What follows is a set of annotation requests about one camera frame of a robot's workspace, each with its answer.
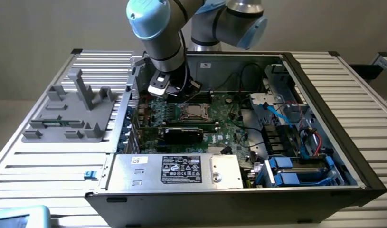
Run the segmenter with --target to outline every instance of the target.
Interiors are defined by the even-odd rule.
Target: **warning label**
[[[162,156],[164,184],[201,183],[200,156]]]

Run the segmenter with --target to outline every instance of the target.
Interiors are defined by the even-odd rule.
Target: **robotic arm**
[[[220,41],[249,49],[266,19],[260,0],[129,0],[125,9],[134,35],[157,69],[148,87],[154,96],[193,94],[181,28],[192,18],[192,50],[218,51]]]

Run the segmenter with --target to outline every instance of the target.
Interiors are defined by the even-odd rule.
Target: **motherboard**
[[[181,102],[164,98],[141,97],[138,105],[138,139],[142,154],[150,153],[226,153],[234,154],[244,163],[249,154],[246,132],[237,113],[234,94],[212,93]],[[168,143],[162,133],[166,129],[201,129],[198,143]]]

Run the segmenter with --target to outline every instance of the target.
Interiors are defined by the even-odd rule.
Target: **gray floor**
[[[36,101],[0,100],[0,151]]]

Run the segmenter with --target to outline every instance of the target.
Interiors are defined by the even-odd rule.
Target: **green circuit board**
[[[209,148],[212,151],[222,147],[229,146],[232,153],[237,156],[238,163],[242,163],[246,155],[249,154],[248,148],[244,148],[237,144],[237,140],[245,134],[245,130],[236,127],[228,119],[228,112],[232,108],[232,112],[237,113],[237,101],[229,104],[225,103],[225,99],[232,95],[226,93],[214,93],[210,104],[208,103],[166,103],[162,98],[153,98],[144,102],[146,110],[144,116],[148,119],[140,118],[140,141],[141,141],[141,153],[208,153]],[[180,122],[182,121],[181,106],[184,105],[201,105],[206,106],[208,118],[202,121],[217,122],[217,130],[213,133],[202,134],[202,142],[194,145],[166,145],[160,137],[160,132],[164,128],[162,121]],[[242,122],[234,120],[234,123],[242,126]],[[248,146],[246,141],[240,142],[241,145]]]

